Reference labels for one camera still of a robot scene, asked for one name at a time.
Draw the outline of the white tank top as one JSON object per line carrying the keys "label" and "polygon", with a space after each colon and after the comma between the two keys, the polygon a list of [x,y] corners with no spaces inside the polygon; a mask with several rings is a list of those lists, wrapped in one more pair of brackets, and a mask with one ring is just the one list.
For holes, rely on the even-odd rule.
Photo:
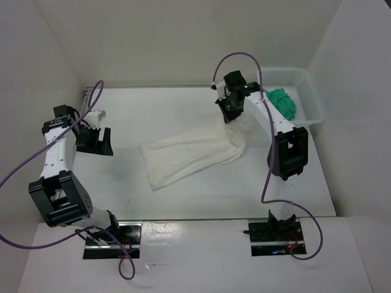
{"label": "white tank top", "polygon": [[235,161],[244,153],[245,136],[250,129],[246,120],[226,124],[217,118],[204,126],[141,145],[151,190]]}

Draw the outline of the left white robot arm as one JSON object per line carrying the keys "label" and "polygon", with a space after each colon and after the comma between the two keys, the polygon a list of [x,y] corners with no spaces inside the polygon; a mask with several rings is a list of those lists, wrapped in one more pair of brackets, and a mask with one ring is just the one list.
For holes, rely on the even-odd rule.
{"label": "left white robot arm", "polygon": [[116,243],[121,228],[115,215],[93,206],[92,199],[73,172],[76,153],[113,156],[110,128],[100,128],[103,110],[93,110],[73,129],[78,117],[71,106],[54,107],[54,119],[42,127],[48,150],[39,179],[29,184],[29,194],[45,223],[50,227],[91,227],[95,241]]}

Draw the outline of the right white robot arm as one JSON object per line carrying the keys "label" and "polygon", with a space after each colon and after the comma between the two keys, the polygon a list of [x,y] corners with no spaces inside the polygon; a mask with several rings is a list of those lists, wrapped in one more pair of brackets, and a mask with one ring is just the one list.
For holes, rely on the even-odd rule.
{"label": "right white robot arm", "polygon": [[264,189],[275,178],[280,192],[291,193],[295,180],[308,164],[308,131],[288,121],[272,104],[261,84],[248,83],[239,70],[226,74],[221,82],[213,81],[211,88],[218,92],[215,103],[226,124],[238,121],[248,112],[268,133],[271,146]]}

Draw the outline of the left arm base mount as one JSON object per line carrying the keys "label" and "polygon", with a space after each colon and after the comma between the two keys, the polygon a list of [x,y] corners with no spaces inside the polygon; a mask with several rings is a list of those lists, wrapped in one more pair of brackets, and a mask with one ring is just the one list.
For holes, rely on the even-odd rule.
{"label": "left arm base mount", "polygon": [[[132,259],[140,258],[142,222],[119,221],[119,232],[114,233],[116,239],[128,251]],[[104,239],[93,237],[92,233],[81,233],[85,242],[83,259],[121,259],[126,257],[123,250],[113,240],[106,242],[109,237],[103,234]]]}

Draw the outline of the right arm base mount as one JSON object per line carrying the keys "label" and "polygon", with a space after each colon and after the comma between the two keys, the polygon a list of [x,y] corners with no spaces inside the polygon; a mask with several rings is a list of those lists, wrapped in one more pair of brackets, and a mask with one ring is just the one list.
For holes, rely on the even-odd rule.
{"label": "right arm base mount", "polygon": [[267,219],[249,220],[243,234],[249,236],[252,256],[304,255],[307,253],[301,223],[295,215],[278,220],[271,211]]}

